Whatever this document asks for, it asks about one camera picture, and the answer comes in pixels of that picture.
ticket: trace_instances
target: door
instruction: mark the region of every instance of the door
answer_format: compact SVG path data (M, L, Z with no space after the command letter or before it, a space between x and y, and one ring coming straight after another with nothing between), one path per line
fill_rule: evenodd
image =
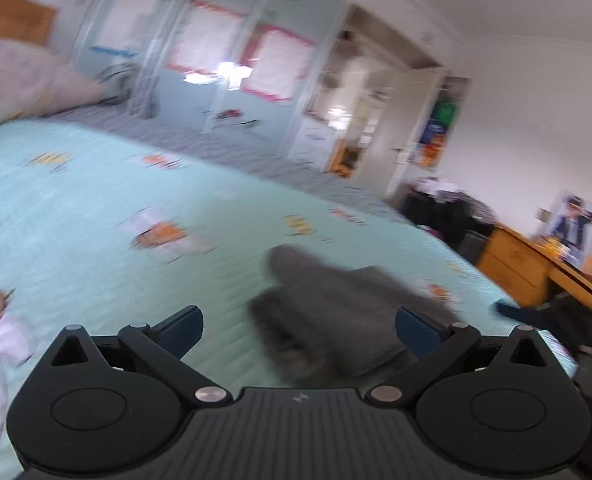
M377 197L392 196L438 97L444 68L422 68L398 75L391 98L363 154L354 181Z

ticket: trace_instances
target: pillow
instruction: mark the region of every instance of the pillow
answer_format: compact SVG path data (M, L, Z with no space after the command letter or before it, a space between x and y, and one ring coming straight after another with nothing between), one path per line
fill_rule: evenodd
M0 39L0 123L97 103L103 86L47 49Z

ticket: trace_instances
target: light blue bedsheet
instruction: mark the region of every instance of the light blue bedsheet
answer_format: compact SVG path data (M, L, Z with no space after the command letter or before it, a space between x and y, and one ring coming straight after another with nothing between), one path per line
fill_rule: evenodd
M43 153L69 161L58 168L29 164ZM140 158L149 153L157 151L70 124L0 126L0 288L16 290L9 311L25 318L38 343L27 364L5 368L10 398L63 326L115 334L188 304L199 305L205 318L188 364L234 392L284 385L246 312L247 301L272 284L265 252L284 243L339 266L382 266L423 290L442 286L457 313L483 334L506 335L515 326L490 310L508 299L502 290L415 227L343 208L362 221L349 222L331 214L331 202L186 155L182 168L147 167ZM144 208L198 229L216 249L164 263L131 248L118 225ZM284 218L290 215L315 233L294 235ZM19 471L4 438L0 478Z

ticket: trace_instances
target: gray blanket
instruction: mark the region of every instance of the gray blanket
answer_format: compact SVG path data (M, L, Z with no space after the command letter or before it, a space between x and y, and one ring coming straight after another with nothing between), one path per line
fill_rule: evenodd
M288 245L269 251L268 265L280 285L250 312L276 364L303 386L362 387L412 362L395 332L401 305L445 326L457 320L377 267L330 267Z

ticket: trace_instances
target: black device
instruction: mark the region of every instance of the black device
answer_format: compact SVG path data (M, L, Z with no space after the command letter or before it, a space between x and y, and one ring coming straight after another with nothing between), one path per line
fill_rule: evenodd
M183 309L116 336L65 327L14 399L23 480L578 478L588 403L530 326L444 341L365 396L244 388L180 361L202 335Z

